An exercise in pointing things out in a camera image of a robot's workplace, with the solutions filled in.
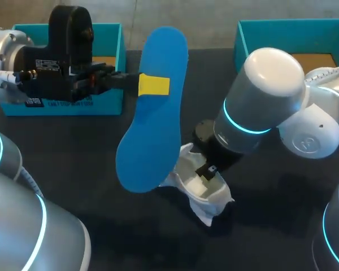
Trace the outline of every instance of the cardboard bottom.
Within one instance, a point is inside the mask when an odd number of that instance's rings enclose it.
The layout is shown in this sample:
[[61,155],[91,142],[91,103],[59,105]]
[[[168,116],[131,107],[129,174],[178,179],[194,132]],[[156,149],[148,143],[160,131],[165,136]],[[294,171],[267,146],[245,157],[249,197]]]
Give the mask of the cardboard bottom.
[[107,65],[115,66],[115,56],[94,56],[92,57],[93,62],[104,62]]
[[291,54],[301,65],[304,73],[321,67],[337,67],[331,54]]

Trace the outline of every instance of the label sticker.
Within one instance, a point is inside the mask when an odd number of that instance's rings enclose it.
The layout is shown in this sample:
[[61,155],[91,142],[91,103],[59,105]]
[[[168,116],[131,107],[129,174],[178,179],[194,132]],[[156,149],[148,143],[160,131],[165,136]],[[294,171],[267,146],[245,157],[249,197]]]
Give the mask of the label sticker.
[[55,60],[42,60],[42,59],[36,59],[36,68],[42,71],[53,71],[53,72],[59,72],[60,66],[57,61]]
[[41,98],[29,98],[25,102],[26,107],[44,107],[43,101]]

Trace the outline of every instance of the silver motor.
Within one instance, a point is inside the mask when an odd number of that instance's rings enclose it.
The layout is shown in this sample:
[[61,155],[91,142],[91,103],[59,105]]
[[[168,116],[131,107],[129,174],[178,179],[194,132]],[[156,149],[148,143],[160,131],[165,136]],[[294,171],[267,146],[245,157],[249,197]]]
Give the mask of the silver motor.
[[[16,54],[23,46],[33,45],[25,33],[17,30],[0,30],[0,71],[13,71]],[[0,80],[0,103],[23,103],[28,97],[15,84]]]

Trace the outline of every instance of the yellow tape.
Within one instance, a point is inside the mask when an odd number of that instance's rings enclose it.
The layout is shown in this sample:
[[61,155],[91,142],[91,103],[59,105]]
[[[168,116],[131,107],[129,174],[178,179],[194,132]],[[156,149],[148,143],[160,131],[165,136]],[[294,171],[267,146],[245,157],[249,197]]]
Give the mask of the yellow tape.
[[169,95],[170,79],[164,77],[148,76],[140,74],[138,84],[138,96],[141,95]]

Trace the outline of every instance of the robotic arm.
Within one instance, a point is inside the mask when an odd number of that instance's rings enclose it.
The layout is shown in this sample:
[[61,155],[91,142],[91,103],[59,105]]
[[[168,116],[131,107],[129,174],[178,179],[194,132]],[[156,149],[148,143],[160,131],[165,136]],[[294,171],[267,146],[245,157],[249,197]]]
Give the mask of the robotic arm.
[[291,55],[273,48],[255,50],[216,120],[198,124],[195,139],[222,170],[252,152],[273,128],[298,156],[320,159],[334,153],[339,145],[339,67],[305,76]]

